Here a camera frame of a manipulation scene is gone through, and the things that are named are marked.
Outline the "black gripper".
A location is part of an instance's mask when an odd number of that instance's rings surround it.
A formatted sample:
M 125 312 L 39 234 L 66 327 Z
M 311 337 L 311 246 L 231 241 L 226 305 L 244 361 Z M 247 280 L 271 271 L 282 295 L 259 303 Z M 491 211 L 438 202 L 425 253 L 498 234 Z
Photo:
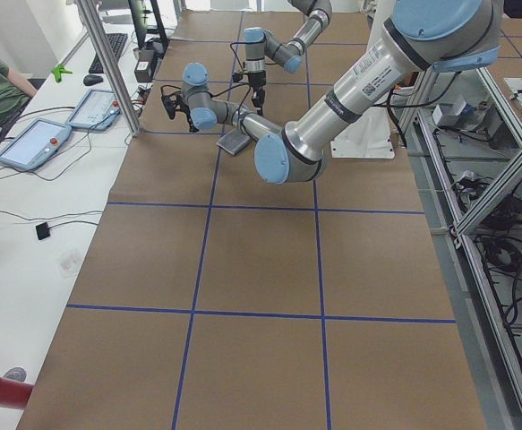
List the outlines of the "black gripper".
M 255 71 L 248 73 L 248 82 L 252 86 L 254 92 L 251 97 L 252 104 L 257 108 L 257 114 L 264 116 L 264 102 L 265 102 L 265 71 Z
M 199 129 L 195 126 L 193 122 L 193 119 L 191 117 L 191 109 L 187 104 L 183 93 L 180 93 L 179 95 L 179 111 L 185 114 L 187 124 L 190 128 L 190 133 L 198 133 Z

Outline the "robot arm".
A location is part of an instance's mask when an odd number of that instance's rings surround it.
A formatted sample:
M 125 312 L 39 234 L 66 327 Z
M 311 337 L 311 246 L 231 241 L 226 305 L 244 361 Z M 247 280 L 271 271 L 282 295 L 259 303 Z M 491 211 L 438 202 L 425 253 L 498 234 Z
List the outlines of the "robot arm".
M 270 30 L 251 27 L 244 30 L 245 58 L 242 70 L 233 75 L 237 82 L 243 76 L 252 87 L 252 104 L 258 115 L 263 115 L 265 86 L 267 84 L 266 60 L 295 73 L 303 62 L 307 48 L 324 32 L 330 23 L 332 6 L 330 1 L 289 1 L 301 11 L 306 20 L 296 34 L 287 42 L 279 41 Z
M 180 99 L 193 125 L 232 125 L 256 141 L 254 164 L 268 183 L 308 182 L 324 169 L 325 146 L 411 72 L 461 72 L 499 52 L 501 1 L 397 1 L 380 39 L 299 120 L 280 127 L 247 107 L 215 100 L 199 63 L 184 69 Z

